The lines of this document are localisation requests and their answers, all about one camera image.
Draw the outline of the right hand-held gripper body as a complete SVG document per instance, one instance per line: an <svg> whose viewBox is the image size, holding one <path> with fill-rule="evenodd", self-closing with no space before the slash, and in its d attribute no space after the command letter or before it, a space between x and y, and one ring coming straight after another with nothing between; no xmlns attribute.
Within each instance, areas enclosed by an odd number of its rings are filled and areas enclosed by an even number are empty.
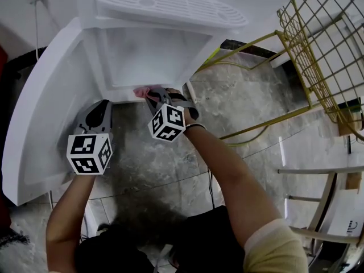
<svg viewBox="0 0 364 273"><path fill-rule="evenodd" d="M185 131L184 108L162 104L161 108L148 123L152 138L174 142Z"/></svg>

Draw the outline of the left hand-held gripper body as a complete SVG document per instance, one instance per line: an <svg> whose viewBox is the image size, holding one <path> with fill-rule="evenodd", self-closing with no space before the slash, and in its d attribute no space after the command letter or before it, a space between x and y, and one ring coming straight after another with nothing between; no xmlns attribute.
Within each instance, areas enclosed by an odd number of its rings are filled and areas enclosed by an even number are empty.
<svg viewBox="0 0 364 273"><path fill-rule="evenodd" d="M75 174L103 175L113 155L112 139L112 133L76 127L67 144L67 159Z"/></svg>

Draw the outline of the person's right hand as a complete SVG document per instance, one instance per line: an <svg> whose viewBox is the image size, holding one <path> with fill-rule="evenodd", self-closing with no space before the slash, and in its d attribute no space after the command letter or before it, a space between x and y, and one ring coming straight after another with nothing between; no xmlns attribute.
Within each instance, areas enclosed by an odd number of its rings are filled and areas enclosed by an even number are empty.
<svg viewBox="0 0 364 273"><path fill-rule="evenodd" d="M185 98L185 96L177 89L166 88L166 91L173 106L180 106L184 108L185 124L188 125L190 123L194 123L199 117L196 105L191 100Z"/></svg>

